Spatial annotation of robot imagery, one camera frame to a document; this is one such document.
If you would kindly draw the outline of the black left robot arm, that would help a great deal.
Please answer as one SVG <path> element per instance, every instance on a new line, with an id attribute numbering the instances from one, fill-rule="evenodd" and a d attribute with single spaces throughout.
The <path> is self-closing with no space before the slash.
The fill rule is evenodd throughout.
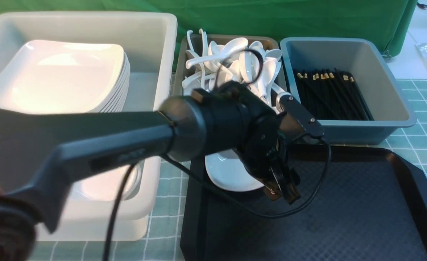
<path id="1" fill-rule="evenodd" d="M 276 112 L 244 84 L 171 96 L 157 111 L 29 115 L 0 109 L 0 261 L 25 261 L 35 226 L 57 227 L 75 182 L 161 156 L 171 162 L 234 149 L 268 190 L 298 197 L 280 152 Z"/>

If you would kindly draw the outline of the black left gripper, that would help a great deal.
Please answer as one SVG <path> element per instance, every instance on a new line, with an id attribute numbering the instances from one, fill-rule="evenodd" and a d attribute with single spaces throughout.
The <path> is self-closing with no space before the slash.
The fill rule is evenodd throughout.
<path id="1" fill-rule="evenodd" d="M 283 197 L 289 204 L 301 198 L 297 189 L 301 179 L 288 165 L 290 138 L 281 129 L 286 116 L 259 116 L 249 121 L 244 139 L 235 152 L 247 172 L 263 183 L 270 200 Z"/>

